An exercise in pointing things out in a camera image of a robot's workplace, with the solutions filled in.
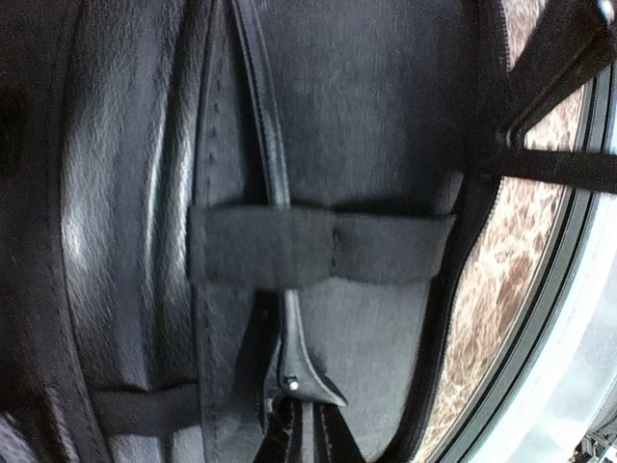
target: black leather bag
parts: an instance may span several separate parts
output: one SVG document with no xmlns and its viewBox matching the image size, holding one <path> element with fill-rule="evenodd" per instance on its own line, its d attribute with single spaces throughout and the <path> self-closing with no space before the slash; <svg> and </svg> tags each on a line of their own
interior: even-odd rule
<svg viewBox="0 0 617 463">
<path fill-rule="evenodd" d="M 500 178 L 617 193 L 523 147 L 613 8 L 2 2 L 0 461 L 409 461 Z"/>
</svg>

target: metal rivet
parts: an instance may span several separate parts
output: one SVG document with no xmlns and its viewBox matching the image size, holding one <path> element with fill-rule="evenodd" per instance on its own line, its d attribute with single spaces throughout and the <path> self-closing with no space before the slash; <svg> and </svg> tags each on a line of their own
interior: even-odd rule
<svg viewBox="0 0 617 463">
<path fill-rule="evenodd" d="M 610 0 L 600 0 L 599 6 L 606 22 L 608 22 L 608 24 L 612 23 L 615 19 L 615 8 L 613 7 L 613 3 Z"/>
<path fill-rule="evenodd" d="M 291 392 L 296 392 L 300 389 L 300 383 L 298 382 L 298 378 L 296 378 L 295 376 L 287 376 L 285 378 L 285 384 Z"/>
</svg>

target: brown speckled surface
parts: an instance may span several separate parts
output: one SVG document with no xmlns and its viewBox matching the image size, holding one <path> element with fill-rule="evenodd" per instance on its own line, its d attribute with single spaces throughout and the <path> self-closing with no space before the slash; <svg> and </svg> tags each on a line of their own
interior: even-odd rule
<svg viewBox="0 0 617 463">
<path fill-rule="evenodd" d="M 503 0 L 512 63 L 544 4 L 544 0 Z M 571 149 L 581 105 L 582 89 L 538 123 L 527 134 L 526 144 Z M 508 334 L 545 248 L 561 192 L 557 185 L 503 180 L 494 215 L 459 286 L 445 368 L 415 463 L 426 461 L 456 422 Z"/>
</svg>

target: bag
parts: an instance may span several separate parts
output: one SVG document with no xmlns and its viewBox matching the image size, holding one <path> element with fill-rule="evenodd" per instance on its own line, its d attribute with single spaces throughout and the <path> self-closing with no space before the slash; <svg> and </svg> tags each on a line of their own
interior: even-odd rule
<svg viewBox="0 0 617 463">
<path fill-rule="evenodd" d="M 0 455 L 409 461 L 501 177 L 617 193 L 523 146 L 613 8 L 3 2 Z"/>
</svg>

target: leather loop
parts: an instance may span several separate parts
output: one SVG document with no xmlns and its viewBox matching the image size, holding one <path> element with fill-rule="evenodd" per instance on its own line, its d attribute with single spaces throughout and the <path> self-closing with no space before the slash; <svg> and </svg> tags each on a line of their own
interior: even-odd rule
<svg viewBox="0 0 617 463">
<path fill-rule="evenodd" d="M 282 290 L 339 277 L 408 284 L 440 270 L 452 216 L 415 218 L 238 206 L 191 211 L 194 284 Z"/>
</svg>

